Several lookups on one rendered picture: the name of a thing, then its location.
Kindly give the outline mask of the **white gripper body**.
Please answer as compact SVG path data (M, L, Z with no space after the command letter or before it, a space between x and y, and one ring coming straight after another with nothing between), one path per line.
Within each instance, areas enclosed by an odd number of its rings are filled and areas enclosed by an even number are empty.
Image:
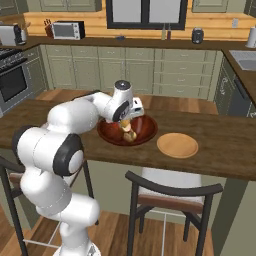
M133 119L144 115L144 108L131 108L128 111L127 118Z

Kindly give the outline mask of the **dark red bowl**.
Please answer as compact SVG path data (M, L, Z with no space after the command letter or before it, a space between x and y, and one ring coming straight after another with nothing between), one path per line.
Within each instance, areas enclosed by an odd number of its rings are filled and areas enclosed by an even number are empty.
M118 122L107 123L105 120L98 122L97 131L105 141L118 146L136 146L152 139L158 130L156 121L148 115L136 117L131 120L131 128L137 137L133 142L124 139L124 131Z

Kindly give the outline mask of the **round wooden plate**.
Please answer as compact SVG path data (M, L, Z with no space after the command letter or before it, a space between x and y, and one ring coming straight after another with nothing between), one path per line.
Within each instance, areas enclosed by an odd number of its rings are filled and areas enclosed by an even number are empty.
M177 159L194 156L199 149L197 141L182 133L167 133L157 140L158 149L165 155Z

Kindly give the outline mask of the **green lower cupboard run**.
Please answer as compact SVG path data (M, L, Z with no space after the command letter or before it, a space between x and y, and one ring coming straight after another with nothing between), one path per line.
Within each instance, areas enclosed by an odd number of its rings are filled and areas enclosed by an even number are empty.
M27 51L50 89L111 91L119 79L139 94L212 100L222 53L215 50L40 45Z

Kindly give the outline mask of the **black stool with white seat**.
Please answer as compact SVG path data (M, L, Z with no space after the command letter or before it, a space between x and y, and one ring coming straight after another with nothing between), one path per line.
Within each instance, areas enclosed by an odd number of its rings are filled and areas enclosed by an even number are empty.
M20 188L20 180L24 172L25 168L22 165L14 164L0 156L0 178L4 188L4 193L7 199L20 250L22 256L29 256L18 217L17 208L14 202L16 197L19 197L23 194Z
M213 196L221 193L220 183L203 186L199 174L144 167L139 176L127 171L132 182L127 256L133 254L135 222L140 219L143 232L145 215L153 208L181 211L185 216L183 241L188 239L189 226L199 231L195 256L202 256Z

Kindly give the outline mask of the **black framed window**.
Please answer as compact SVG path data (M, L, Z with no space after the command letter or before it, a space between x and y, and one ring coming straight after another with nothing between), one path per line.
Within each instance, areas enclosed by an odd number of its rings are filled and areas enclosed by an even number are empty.
M184 30L188 0L106 0L108 29Z

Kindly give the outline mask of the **dark dishwasher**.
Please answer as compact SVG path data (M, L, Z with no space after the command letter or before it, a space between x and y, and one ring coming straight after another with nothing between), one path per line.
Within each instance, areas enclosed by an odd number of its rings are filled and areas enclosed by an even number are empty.
M251 101L238 78L234 79L234 85L235 89L232 95L228 115L256 118L256 106Z

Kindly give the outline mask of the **white toaster oven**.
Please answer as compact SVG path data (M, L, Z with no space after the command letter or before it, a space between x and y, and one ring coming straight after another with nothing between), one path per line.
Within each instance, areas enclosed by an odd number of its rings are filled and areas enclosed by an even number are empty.
M81 40L85 37L83 21L55 21L51 24L53 37L58 40Z

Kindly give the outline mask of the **steel sink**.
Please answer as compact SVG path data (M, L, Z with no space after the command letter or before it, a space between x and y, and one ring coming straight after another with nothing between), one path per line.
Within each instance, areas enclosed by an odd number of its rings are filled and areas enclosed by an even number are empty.
M240 68L244 71L256 71L256 51L230 50Z

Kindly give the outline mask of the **brown knife block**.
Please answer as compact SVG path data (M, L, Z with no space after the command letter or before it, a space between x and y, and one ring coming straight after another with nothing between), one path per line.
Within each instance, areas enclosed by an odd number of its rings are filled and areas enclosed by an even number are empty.
M53 32L51 29L51 21L49 19L44 20L44 25L45 25L45 31L46 35L50 38L53 38Z

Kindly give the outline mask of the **black and steel oven range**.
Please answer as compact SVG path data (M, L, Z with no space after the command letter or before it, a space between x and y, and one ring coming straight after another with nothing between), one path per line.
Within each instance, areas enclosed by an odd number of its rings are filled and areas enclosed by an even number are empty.
M0 48L0 118L32 93L21 49Z

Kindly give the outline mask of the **white paper towel roll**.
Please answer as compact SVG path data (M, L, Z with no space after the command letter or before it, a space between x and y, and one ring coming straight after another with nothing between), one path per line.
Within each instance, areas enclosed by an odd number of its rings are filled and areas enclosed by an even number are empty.
M248 48L256 48L256 26L250 28L246 46Z

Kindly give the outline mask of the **silver toaster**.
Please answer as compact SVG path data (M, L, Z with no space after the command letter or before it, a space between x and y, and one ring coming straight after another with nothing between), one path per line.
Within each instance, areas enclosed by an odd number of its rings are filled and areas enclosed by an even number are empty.
M23 45L22 31L18 25L0 24L0 42L3 46Z

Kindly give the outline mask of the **green wall cupboards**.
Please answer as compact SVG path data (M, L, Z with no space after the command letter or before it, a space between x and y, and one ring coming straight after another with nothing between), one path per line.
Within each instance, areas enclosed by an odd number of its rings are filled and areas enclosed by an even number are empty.
M102 0L26 0L30 12L98 12Z

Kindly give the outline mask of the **green wall cupboard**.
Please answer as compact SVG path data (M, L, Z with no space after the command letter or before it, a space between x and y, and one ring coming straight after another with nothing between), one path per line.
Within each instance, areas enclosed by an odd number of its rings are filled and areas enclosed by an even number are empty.
M224 13L228 0L193 0L192 11L202 13Z

